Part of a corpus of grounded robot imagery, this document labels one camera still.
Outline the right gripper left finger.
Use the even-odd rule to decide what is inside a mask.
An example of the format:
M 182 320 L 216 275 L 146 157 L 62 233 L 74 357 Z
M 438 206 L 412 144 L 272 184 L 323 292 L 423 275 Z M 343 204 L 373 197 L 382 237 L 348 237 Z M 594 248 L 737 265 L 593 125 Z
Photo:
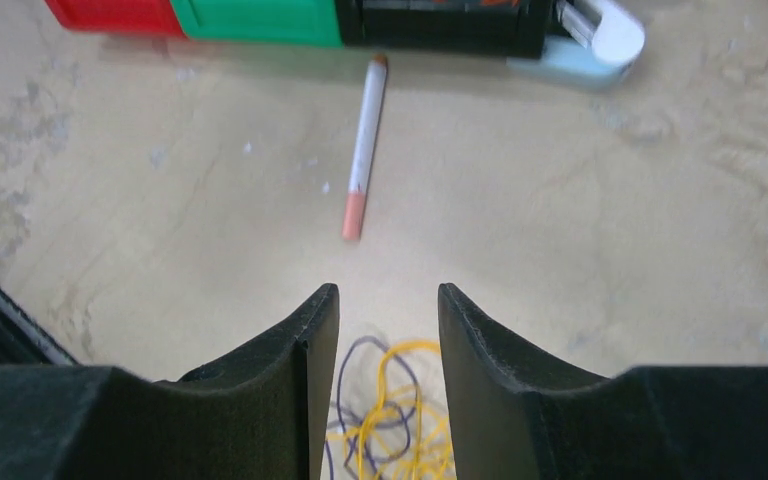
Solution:
M 0 479 L 316 479 L 339 291 L 175 382 L 0 365 Z

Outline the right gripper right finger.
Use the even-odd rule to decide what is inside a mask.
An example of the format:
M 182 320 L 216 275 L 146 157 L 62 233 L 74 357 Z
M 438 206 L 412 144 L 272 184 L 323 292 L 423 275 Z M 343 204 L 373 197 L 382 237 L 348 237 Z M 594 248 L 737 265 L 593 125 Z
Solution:
M 438 290 L 438 325 L 461 479 L 768 479 L 768 366 L 603 377 L 450 283 Z

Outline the black plastic bin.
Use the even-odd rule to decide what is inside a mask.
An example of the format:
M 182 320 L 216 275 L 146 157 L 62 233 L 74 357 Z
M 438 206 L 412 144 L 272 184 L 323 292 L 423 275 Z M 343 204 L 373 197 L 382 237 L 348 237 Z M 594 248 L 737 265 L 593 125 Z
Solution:
M 555 3 L 351 1 L 334 3 L 343 44 L 538 59 Z

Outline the green plastic bin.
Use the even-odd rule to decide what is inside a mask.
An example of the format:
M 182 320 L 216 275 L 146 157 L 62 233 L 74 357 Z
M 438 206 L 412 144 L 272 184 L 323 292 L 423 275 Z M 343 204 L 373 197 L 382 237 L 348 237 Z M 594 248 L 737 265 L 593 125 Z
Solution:
M 191 39 L 343 45 L 332 1 L 172 0 L 170 4 Z

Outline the red plastic bin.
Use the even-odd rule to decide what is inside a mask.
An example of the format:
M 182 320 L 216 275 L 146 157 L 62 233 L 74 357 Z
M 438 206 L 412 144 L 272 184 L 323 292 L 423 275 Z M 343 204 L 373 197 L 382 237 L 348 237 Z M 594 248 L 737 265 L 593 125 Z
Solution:
M 45 3 L 58 22 L 72 31 L 186 37 L 167 0 L 46 0 Z

